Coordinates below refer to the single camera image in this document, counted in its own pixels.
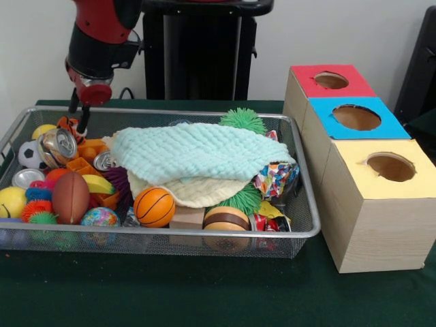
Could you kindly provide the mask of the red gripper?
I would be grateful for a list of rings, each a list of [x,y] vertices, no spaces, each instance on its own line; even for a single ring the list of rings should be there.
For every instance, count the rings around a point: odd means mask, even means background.
[[[76,131],[84,134],[90,117],[90,106],[105,104],[112,96],[112,76],[108,78],[90,77],[77,72],[69,63],[65,64],[69,79],[74,83],[74,90],[69,103],[69,112],[76,112],[81,103],[82,115],[78,120]]]

